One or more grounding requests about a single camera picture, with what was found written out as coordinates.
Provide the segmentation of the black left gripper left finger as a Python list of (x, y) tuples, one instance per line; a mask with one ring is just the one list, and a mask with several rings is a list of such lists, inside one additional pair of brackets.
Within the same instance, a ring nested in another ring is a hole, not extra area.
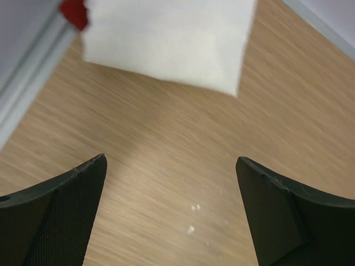
[(106, 174), (99, 154), (1, 196), (1, 265), (83, 265)]

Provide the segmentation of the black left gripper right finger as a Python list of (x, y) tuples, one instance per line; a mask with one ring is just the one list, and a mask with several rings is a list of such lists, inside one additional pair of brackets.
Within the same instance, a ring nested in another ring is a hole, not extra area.
[(354, 265), (354, 200), (248, 157), (236, 174), (259, 265)]

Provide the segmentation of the white Coca-Cola print t-shirt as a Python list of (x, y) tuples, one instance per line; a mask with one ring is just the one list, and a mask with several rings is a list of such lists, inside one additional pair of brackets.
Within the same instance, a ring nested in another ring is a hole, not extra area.
[(83, 59), (237, 95), (256, 1), (86, 1)]

